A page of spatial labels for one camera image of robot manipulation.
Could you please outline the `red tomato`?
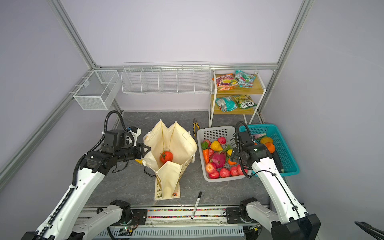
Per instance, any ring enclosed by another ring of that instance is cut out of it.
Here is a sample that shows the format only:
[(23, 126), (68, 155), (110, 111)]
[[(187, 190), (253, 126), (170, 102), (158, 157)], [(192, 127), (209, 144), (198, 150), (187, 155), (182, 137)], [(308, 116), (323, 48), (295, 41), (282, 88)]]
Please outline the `red tomato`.
[(167, 162), (172, 162), (174, 158), (174, 155), (169, 151), (164, 151), (160, 155), (160, 161), (162, 164), (165, 164)]

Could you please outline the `cream floral tote bag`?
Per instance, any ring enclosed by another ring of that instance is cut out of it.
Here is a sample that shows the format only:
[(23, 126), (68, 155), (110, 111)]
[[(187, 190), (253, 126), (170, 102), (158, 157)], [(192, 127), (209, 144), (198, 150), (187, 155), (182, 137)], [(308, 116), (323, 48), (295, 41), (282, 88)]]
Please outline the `cream floral tote bag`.
[(167, 127), (159, 121), (143, 138), (151, 148), (143, 165), (155, 173), (155, 200), (181, 197), (180, 181), (189, 164), (195, 161), (197, 143), (178, 122)]

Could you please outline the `pink red apple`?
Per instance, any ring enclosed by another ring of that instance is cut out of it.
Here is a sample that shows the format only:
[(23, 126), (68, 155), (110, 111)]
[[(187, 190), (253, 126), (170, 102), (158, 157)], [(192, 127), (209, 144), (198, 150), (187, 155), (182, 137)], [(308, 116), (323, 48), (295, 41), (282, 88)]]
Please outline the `pink red apple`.
[(216, 165), (214, 163), (212, 163), (212, 162), (207, 163), (206, 166), (205, 166), (205, 169), (206, 169), (206, 172), (208, 174), (212, 174), (212, 173), (217, 171)]

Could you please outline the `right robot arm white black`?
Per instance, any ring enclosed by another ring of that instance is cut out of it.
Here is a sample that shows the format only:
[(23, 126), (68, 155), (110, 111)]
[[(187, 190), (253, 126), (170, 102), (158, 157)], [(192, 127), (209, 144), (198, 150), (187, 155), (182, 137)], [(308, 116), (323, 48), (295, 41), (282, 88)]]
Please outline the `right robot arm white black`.
[(243, 121), (235, 127), (236, 146), (231, 158), (240, 165), (248, 179), (258, 176), (275, 210), (264, 207), (255, 198), (241, 201), (244, 221), (256, 221), (268, 230), (274, 240), (314, 240), (321, 227), (316, 214), (309, 214), (282, 178), (273, 155), (263, 144), (255, 144), (249, 127)]

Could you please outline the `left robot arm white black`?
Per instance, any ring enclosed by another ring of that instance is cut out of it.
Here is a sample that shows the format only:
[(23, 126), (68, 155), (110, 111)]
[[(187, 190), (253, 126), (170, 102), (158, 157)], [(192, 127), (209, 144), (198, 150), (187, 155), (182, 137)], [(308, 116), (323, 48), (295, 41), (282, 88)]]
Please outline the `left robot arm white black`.
[(151, 151), (149, 146), (137, 142), (141, 131), (136, 127), (108, 130), (113, 114), (123, 121), (118, 111), (107, 114), (101, 139), (76, 163), (68, 190), (47, 219), (35, 231), (23, 235), (24, 240), (87, 240), (112, 224), (131, 223), (134, 214), (130, 203), (115, 200), (86, 223), (75, 224), (99, 183), (109, 172), (119, 172), (119, 162), (128, 164), (131, 160), (141, 160)]

